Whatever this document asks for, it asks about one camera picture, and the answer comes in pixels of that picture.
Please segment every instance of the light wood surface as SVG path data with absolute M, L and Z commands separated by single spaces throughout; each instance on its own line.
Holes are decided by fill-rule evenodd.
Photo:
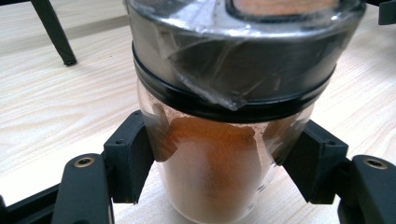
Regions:
M 131 32 L 121 0 L 52 0 L 78 64 L 65 67 L 30 3 L 0 7 L 0 194 L 12 204 L 60 182 L 77 155 L 103 143 L 138 109 Z M 366 15 L 312 119 L 349 144 L 396 163 L 396 26 Z M 333 205 L 305 203 L 279 168 L 240 223 L 338 223 Z M 190 223 L 167 201 L 156 165 L 139 204 L 117 223 Z

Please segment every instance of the black chair leg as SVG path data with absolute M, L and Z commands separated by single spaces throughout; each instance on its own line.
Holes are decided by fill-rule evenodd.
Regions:
M 38 17 L 46 29 L 52 44 L 55 46 L 64 64 L 71 66 L 77 63 L 73 50 L 70 48 L 69 42 L 64 29 L 59 23 L 58 17 L 53 10 L 49 0 L 31 0 Z

